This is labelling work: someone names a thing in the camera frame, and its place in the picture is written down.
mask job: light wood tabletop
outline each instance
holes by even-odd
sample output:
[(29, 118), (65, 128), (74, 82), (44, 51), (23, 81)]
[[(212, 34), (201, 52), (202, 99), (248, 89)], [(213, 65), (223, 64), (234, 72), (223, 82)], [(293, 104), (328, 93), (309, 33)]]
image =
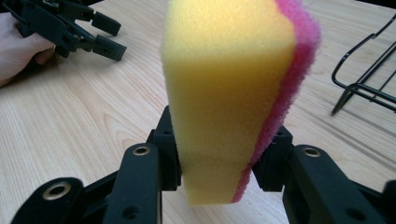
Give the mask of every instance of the light wood tabletop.
[[(9, 223), (47, 181), (73, 176), (91, 184), (119, 169), (126, 148), (146, 141), (167, 105), (159, 53), (167, 2), (106, 0), (93, 5), (122, 24), (119, 35), (79, 24), (127, 46), (120, 62), (78, 50), (0, 89), (0, 223)], [(396, 179), (396, 115), (356, 96), (331, 116), (343, 92), (332, 83), (331, 73), (349, 49), (379, 30), (396, 10), (353, 0), (304, 4), (321, 24), (322, 42), (284, 124), (295, 145), (326, 150), (350, 179), (381, 191), (387, 180)], [(356, 80), (395, 36), (396, 24), (351, 57), (341, 78)], [(394, 69), (396, 60), (387, 64)], [(387, 87), (393, 95), (394, 83)], [(252, 177), (240, 203), (189, 207), (180, 187), (163, 194), (163, 220), (288, 223), (281, 198), (281, 193), (262, 192)]]

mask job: black plastic bracket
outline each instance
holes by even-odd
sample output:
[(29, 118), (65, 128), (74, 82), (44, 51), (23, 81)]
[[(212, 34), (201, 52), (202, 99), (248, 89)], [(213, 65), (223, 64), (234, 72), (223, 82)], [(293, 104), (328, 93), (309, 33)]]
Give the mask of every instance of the black plastic bracket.
[(92, 26), (117, 35), (120, 24), (72, 0), (5, 0), (3, 6), (21, 23), (21, 35), (38, 33), (56, 45), (55, 52), (67, 58), (77, 49), (93, 51), (120, 61), (126, 47), (102, 36), (94, 37), (75, 23), (92, 21)]

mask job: finger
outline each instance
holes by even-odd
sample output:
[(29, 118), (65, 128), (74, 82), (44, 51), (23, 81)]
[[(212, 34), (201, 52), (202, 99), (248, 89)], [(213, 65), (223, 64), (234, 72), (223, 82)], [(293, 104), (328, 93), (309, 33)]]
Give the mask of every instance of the finger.
[(53, 48), (38, 52), (35, 56), (35, 62), (38, 64), (45, 64), (53, 55)]
[(21, 43), (32, 56), (40, 51), (54, 47), (52, 42), (37, 33), (25, 37)]

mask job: metal rack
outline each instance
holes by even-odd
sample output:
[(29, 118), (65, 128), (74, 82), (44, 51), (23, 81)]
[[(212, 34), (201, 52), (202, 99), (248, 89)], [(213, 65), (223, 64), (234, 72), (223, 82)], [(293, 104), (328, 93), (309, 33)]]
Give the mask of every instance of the metal rack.
[(385, 108), (393, 110), (396, 112), (396, 98), (392, 95), (389, 95), (383, 92), (384, 88), (389, 84), (389, 82), (393, 79), (396, 74), (396, 70), (390, 74), (384, 84), (379, 89), (373, 88), (366, 84), (367, 80), (372, 77), (378, 68), (395, 52), (396, 50), (396, 41), (373, 63), (369, 69), (355, 82), (350, 85), (346, 85), (339, 80), (337, 80), (338, 71), (347, 58), (367, 43), (371, 39), (377, 38), (381, 35), (394, 21), (396, 20), (396, 14), (392, 17), (392, 19), (380, 29), (376, 34), (370, 34), (365, 39), (363, 39), (358, 45), (356, 45), (353, 49), (351, 49), (341, 61), (337, 64), (334, 71), (332, 72), (332, 81), (339, 87), (344, 88), (344, 93), (341, 95), (334, 109), (332, 110), (332, 114), (335, 115), (349, 100), (350, 98), (357, 94), (372, 103), (376, 103), (378, 105), (382, 105)]

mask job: screw hole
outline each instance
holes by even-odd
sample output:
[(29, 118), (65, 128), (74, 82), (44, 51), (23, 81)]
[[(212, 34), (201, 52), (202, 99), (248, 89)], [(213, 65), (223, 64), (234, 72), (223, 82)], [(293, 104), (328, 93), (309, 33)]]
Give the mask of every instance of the screw hole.
[(303, 152), (306, 156), (310, 156), (310, 157), (319, 157), (320, 156), (320, 152), (313, 148), (304, 148)]
[(140, 211), (137, 206), (129, 206), (122, 211), (122, 217), (128, 220), (135, 219)]
[(52, 201), (56, 199), (62, 198), (66, 195), (71, 189), (71, 186), (67, 182), (60, 182), (51, 185), (49, 188), (46, 189), (43, 193), (43, 198), (47, 201)]
[(361, 212), (360, 210), (356, 208), (347, 208), (346, 213), (350, 216), (353, 217), (354, 219), (358, 221), (364, 221), (366, 220), (366, 216)]
[(149, 148), (148, 147), (138, 147), (134, 150), (134, 154), (136, 156), (144, 156), (149, 154)]

